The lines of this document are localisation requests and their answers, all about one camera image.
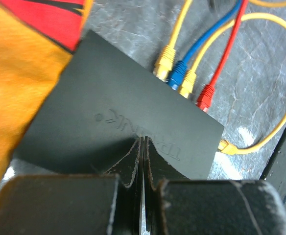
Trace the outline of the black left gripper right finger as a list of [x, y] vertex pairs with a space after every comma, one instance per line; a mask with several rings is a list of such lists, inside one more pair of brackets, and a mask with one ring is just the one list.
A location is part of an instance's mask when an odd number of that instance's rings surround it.
[[152, 235], [286, 235], [286, 209], [263, 180], [191, 180], [144, 140], [146, 229]]

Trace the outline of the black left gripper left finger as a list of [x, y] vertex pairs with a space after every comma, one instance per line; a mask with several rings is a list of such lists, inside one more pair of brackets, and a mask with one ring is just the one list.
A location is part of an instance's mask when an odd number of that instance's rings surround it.
[[140, 234], [143, 144], [102, 174], [12, 178], [0, 190], [0, 235]]

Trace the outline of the black network switch box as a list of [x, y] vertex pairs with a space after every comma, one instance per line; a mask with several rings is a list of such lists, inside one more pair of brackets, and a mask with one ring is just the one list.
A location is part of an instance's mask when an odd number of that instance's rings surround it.
[[93, 31], [13, 157], [64, 174], [104, 172], [139, 137], [191, 179], [209, 175], [223, 125]]

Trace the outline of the yellow ethernet cable short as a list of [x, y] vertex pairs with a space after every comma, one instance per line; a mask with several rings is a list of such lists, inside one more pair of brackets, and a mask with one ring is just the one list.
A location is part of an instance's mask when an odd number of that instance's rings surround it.
[[215, 33], [219, 28], [221, 28], [229, 19], [231, 19], [231, 17], [235, 13], [239, 11], [242, 5], [240, 0], [232, 0], [231, 5], [233, 7], [227, 12], [227, 14], [220, 18], [213, 26], [211, 26], [211, 28], [209, 28], [204, 34], [202, 34], [202, 36], [188, 50], [184, 58], [181, 61], [177, 62], [176, 66], [174, 66], [173, 62], [176, 54], [176, 50], [174, 47], [178, 39], [182, 23], [191, 4], [191, 0], [184, 1], [184, 4], [174, 24], [169, 43], [163, 48], [157, 61], [155, 62], [153, 74], [163, 82], [166, 81], [169, 72], [174, 71], [174, 73], [178, 73], [178, 75], [175, 76], [175, 79], [178, 83], [181, 83], [181, 78], [186, 73], [187, 62], [189, 61], [189, 59], [213, 33]]

